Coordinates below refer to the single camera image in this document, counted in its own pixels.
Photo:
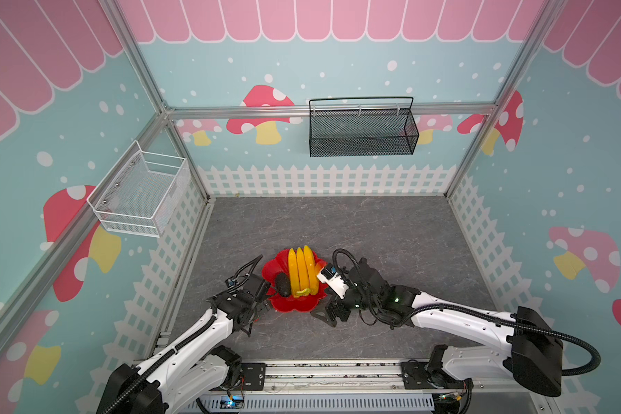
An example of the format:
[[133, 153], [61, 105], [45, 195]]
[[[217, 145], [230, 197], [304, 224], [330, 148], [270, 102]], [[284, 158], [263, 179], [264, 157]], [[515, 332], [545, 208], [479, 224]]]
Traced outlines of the red yellow fake mango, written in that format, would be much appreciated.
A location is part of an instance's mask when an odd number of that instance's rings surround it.
[[316, 263], [315, 265], [315, 274], [316, 276], [319, 276], [319, 274], [321, 274], [322, 270], [326, 267], [326, 262], [324, 260], [320, 260], [319, 262]]

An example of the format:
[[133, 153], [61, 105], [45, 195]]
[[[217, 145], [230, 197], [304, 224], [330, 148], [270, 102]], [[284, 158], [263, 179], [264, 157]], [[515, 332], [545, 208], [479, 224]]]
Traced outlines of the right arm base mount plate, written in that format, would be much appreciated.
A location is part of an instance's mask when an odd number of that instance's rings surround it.
[[471, 381], [459, 381], [443, 371], [440, 362], [408, 360], [400, 363], [405, 390], [471, 389]]

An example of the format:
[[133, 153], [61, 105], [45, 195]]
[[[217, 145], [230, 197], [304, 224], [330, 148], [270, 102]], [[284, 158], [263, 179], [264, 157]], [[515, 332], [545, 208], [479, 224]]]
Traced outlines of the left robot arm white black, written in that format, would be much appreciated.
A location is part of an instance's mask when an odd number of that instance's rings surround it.
[[205, 313], [164, 350], [110, 375], [98, 413], [178, 413], [208, 391], [228, 393], [243, 383], [242, 359], [222, 345], [249, 332], [264, 310], [271, 284], [258, 275], [207, 300]]

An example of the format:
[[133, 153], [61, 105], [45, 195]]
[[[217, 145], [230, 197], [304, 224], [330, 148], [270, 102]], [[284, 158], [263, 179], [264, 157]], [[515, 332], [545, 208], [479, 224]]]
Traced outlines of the dark fake avocado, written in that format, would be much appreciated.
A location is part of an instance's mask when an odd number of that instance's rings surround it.
[[281, 298], [289, 298], [292, 296], [292, 284], [290, 278], [285, 273], [278, 273], [274, 279], [275, 289]]

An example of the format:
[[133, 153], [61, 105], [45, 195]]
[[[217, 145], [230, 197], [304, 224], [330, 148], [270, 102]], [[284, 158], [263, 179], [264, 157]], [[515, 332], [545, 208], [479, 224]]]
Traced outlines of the red flower-shaped fruit bowl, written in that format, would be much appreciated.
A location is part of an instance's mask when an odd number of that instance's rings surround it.
[[270, 283], [267, 298], [277, 312], [311, 312], [327, 297], [326, 284], [313, 273], [327, 265], [308, 247], [280, 251], [262, 269]]

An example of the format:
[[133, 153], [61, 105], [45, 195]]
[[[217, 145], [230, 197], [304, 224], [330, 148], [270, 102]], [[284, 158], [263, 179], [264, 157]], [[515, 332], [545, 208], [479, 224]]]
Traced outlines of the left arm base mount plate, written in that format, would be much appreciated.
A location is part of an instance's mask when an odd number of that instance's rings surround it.
[[241, 391], [263, 391], [267, 373], [267, 364], [262, 362], [248, 362], [241, 364], [240, 383]]

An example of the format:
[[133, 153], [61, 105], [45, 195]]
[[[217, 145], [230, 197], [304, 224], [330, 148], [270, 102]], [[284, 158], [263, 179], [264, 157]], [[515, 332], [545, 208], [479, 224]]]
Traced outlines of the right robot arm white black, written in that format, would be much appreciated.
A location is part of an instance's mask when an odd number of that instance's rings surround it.
[[365, 259], [350, 269], [327, 264], [309, 274], [327, 286], [329, 300], [314, 316], [330, 326], [347, 321], [352, 312], [367, 312], [390, 329], [436, 329], [474, 342], [467, 348], [433, 348], [419, 380], [438, 389], [475, 379], [512, 379], [533, 393], [558, 397], [562, 378], [593, 372], [601, 362], [593, 345], [550, 329], [528, 307], [495, 312], [458, 305], [409, 286], [391, 285]]

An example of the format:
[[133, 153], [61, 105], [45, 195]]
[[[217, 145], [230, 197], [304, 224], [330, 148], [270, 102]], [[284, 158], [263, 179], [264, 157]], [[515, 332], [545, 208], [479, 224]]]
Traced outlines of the yellow fake banana bunch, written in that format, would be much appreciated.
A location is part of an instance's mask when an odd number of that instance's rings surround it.
[[315, 274], [316, 255], [309, 246], [288, 251], [288, 276], [293, 298], [316, 296], [320, 282]]

